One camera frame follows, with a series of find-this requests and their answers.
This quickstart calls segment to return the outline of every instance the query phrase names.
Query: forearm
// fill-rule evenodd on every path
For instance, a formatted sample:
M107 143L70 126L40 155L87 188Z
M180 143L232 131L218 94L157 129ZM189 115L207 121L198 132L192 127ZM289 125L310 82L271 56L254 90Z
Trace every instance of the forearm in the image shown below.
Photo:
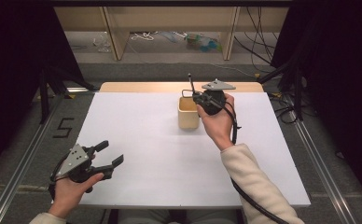
M240 144L222 150L221 159L230 177L259 205L289 223L303 223L280 190L259 169L247 145ZM242 204L248 223L271 223L243 198Z

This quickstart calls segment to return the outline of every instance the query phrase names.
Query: beige container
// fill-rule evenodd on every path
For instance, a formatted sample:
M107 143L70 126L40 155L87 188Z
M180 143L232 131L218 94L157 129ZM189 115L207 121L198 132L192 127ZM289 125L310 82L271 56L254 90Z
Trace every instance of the beige container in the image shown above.
M199 115L192 98L180 97L178 101L178 126L182 129L197 129Z

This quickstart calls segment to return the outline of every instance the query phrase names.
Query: beige sleeve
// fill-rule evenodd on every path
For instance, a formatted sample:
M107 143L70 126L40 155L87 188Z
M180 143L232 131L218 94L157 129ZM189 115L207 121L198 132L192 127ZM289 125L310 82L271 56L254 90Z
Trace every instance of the beige sleeve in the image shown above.
M246 144L229 147L221 152L221 159L230 177L255 202L288 223L303 223L280 190L259 169ZM248 224L274 223L241 197Z
M55 217L49 213L38 214L30 224L65 224L65 219Z

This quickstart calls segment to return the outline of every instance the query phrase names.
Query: wrist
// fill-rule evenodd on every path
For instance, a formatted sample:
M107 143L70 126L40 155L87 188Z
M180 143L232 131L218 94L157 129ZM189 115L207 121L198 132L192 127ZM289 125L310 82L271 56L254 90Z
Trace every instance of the wrist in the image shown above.
M71 212L70 209L62 208L61 206L59 206L56 203L53 203L53 205L51 206L51 208L48 211L49 214L52 214L55 217L60 217L63 219L66 219L67 216L70 214L70 212Z
M230 139L216 139L214 141L216 146L219 148L220 151L227 149L228 147L233 147L234 144L230 141Z

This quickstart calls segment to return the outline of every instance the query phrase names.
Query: black curtain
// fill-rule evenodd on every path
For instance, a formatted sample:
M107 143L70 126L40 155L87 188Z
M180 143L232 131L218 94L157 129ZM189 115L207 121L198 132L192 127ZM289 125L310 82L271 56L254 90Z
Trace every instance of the black curtain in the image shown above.
M82 78L54 9L0 3L0 154L18 130L47 65Z
M308 91L362 185L362 2L338 1L309 64Z

